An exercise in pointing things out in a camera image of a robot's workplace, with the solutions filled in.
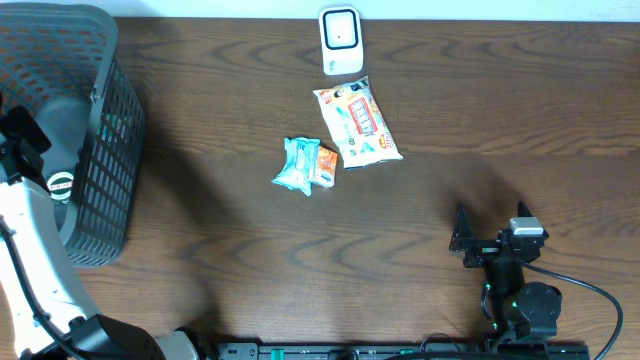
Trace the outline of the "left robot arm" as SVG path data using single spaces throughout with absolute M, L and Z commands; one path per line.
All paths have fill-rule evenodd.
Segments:
M 154 337 L 104 315 L 61 242 L 45 188 L 22 177 L 1 185 L 1 284 L 20 359 L 215 359 L 215 349 L 179 328 Z

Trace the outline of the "small orange snack packet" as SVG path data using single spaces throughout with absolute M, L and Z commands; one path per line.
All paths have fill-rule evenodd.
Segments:
M 311 182 L 324 188 L 333 187 L 335 185 L 337 163 L 338 154 L 336 152 L 319 146 Z

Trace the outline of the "teal wet wipes pack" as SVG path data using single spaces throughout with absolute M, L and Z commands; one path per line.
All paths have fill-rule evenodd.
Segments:
M 319 139 L 285 138 L 285 164 L 272 183 L 290 190 L 300 190 L 306 196 L 310 196 L 312 193 L 311 177 L 315 170 L 319 146 Z

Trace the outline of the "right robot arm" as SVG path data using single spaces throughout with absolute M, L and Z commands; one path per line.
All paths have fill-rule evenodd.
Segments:
M 485 316 L 494 321 L 498 333 L 495 345 L 543 342 L 557 335 L 562 293 L 542 282 L 527 282 L 523 271 L 540 257 L 548 237 L 522 201 L 508 227 L 493 239 L 476 237 L 465 208 L 457 207 L 449 250 L 464 254 L 464 267 L 484 271 L 481 306 Z

